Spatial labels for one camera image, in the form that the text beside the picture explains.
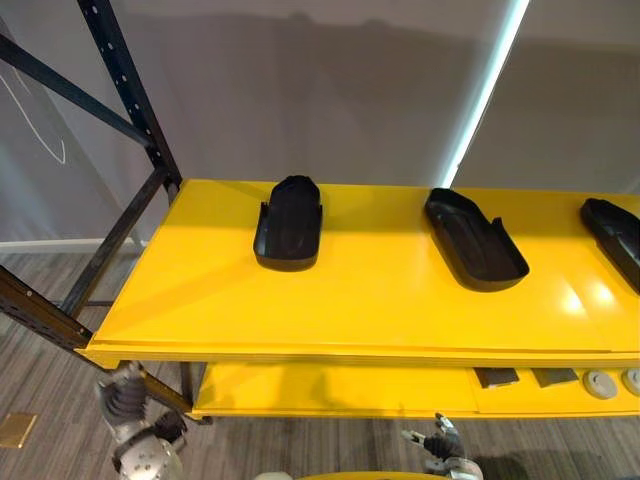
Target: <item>gray wall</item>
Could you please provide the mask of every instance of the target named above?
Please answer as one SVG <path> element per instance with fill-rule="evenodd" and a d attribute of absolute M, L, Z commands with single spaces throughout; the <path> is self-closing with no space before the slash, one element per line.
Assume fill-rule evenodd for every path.
<path fill-rule="evenodd" d="M 454 185 L 640 194 L 640 2 L 532 2 Z"/>
<path fill-rule="evenodd" d="M 113 3 L 185 177 L 305 173 L 318 182 L 407 185 L 441 178 L 511 4 Z M 125 114 L 75 2 L 7 0 L 0 15 L 20 45 Z M 455 184 L 635 188 L 638 24 L 635 2 L 534 1 Z M 24 124 L 4 92 L 0 102 L 3 122 Z M 149 172 L 129 139 L 55 94 L 50 102 L 57 118 L 48 122 L 62 124 L 57 134 L 64 130 L 82 154 L 46 175 L 63 193 L 43 190 L 42 178 L 32 175 L 41 146 L 30 130 L 15 138 L 3 130 L 3 146 L 28 144 L 30 153 L 3 148 L 0 195 L 11 192 L 1 197 L 11 208 L 0 217 L 0 241 L 99 236 Z M 603 167 L 605 157 L 610 167 Z M 7 165 L 28 188 L 9 189 Z M 34 197 L 68 213 L 73 225 L 57 217 L 47 228 L 33 219 L 22 225 L 34 209 L 38 219 L 50 218 L 25 200 Z M 69 198 L 75 208 L 59 208 Z M 159 195 L 140 222 L 143 238 L 165 211 Z"/>

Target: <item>yellow tabletop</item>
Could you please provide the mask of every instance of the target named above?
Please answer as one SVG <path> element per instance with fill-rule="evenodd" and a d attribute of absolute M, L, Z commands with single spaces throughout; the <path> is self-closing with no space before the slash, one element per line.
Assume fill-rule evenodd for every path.
<path fill-rule="evenodd" d="M 446 366 L 638 364 L 640 301 L 582 225 L 590 196 L 459 192 L 501 216 L 531 268 L 474 292 L 436 248 L 426 188 L 320 185 L 315 266 L 261 267 L 252 250 L 273 183 L 188 180 L 87 349 L 119 359 L 324 358 Z"/>

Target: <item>black crossbar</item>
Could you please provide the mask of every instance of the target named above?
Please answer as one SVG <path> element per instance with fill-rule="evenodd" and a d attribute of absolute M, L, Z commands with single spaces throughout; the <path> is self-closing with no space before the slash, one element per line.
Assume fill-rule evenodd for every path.
<path fill-rule="evenodd" d="M 133 197 L 129 206 L 122 212 L 122 215 L 93 255 L 91 261 L 84 268 L 76 283 L 71 287 L 71 291 L 64 299 L 64 302 L 62 302 L 60 308 L 67 315 L 73 318 L 78 316 L 100 281 L 109 262 L 166 178 L 167 170 L 165 168 L 155 169 L 138 190 L 135 197 Z"/>
<path fill-rule="evenodd" d="M 138 127 L 105 107 L 80 87 L 71 83 L 2 34 L 0 34 L 0 58 L 139 144 L 145 147 L 153 146 L 152 139 Z"/>

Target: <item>black metal post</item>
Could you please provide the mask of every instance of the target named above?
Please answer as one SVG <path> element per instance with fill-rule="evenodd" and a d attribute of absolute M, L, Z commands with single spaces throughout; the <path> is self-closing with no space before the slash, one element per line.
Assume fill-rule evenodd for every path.
<path fill-rule="evenodd" d="M 127 238 L 129 231 L 138 221 L 145 208 L 147 208 L 165 178 L 167 178 L 167 170 L 164 167 L 157 168 L 133 197 L 129 206 L 104 239 L 62 303 L 60 308 L 67 315 L 74 318 L 78 316 L 109 262 L 118 251 L 118 248 L 120 248 L 120 245 L 122 245 L 122 242 Z"/>
<path fill-rule="evenodd" d="M 180 362 L 180 391 L 182 396 L 193 403 L 193 372 L 191 362 Z"/>
<path fill-rule="evenodd" d="M 149 396 L 164 406 L 182 413 L 190 412 L 193 409 L 193 401 L 191 399 L 186 398 L 184 394 L 180 395 L 153 375 L 146 373 L 144 384 L 147 387 Z"/>
<path fill-rule="evenodd" d="M 78 5 L 131 121 L 152 139 L 154 146 L 145 148 L 151 163 L 155 167 L 165 166 L 169 171 L 165 188 L 169 189 L 171 183 L 180 187 L 182 176 L 142 86 L 111 4 L 108 0 L 78 0 Z"/>
<path fill-rule="evenodd" d="M 153 145 L 153 139 L 146 135 L 144 130 L 131 125 L 113 110 L 105 107 L 2 34 L 0 34 L 0 58 L 146 148 Z"/>

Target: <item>yellow shelf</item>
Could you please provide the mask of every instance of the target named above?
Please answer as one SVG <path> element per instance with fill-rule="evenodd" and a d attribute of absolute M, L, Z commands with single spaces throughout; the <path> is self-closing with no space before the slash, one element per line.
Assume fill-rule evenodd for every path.
<path fill-rule="evenodd" d="M 607 369 L 618 387 L 609 400 L 580 380 L 540 388 L 533 373 L 483 389 L 473 369 L 372 367 L 319 362 L 209 364 L 192 415 L 427 418 L 535 418 L 640 415 L 640 397 Z"/>
<path fill-rule="evenodd" d="M 473 190 L 531 273 L 501 292 L 460 286 L 423 213 L 426 188 L 320 185 L 316 265 L 259 266 L 274 184 L 189 180 L 89 346 L 121 359 L 323 360 L 363 365 L 631 366 L 640 302 L 581 224 L 593 194 Z M 599 195 L 640 214 L 640 197 Z"/>

